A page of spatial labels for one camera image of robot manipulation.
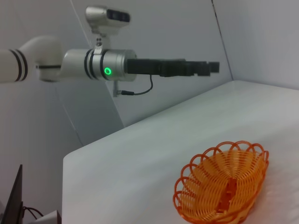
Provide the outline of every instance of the orange basket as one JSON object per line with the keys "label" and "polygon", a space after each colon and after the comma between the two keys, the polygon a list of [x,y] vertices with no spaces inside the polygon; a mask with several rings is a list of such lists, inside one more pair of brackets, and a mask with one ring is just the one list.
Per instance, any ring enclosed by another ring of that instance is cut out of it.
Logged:
{"label": "orange basket", "polygon": [[175,208],[194,224],[243,222],[261,191],[268,158],[260,144],[247,141],[226,141],[194,156],[174,185]]}

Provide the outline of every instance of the green indicator light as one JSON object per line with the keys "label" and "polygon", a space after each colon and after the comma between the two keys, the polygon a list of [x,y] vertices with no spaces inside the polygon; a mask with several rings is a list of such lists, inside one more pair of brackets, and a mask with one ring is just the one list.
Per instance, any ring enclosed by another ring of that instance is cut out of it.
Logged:
{"label": "green indicator light", "polygon": [[105,72],[105,74],[108,75],[108,76],[110,76],[111,73],[112,73],[112,71],[111,71],[110,68],[105,68],[104,72]]}

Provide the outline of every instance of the white tabletop surface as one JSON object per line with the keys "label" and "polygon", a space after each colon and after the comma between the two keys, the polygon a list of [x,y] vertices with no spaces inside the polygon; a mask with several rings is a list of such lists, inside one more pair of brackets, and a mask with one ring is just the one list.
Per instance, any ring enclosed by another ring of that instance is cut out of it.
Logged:
{"label": "white tabletop surface", "polygon": [[209,147],[238,140],[270,152],[263,190],[244,223],[299,223],[299,91],[242,81],[68,154],[62,222],[185,224],[172,204],[182,167]]}

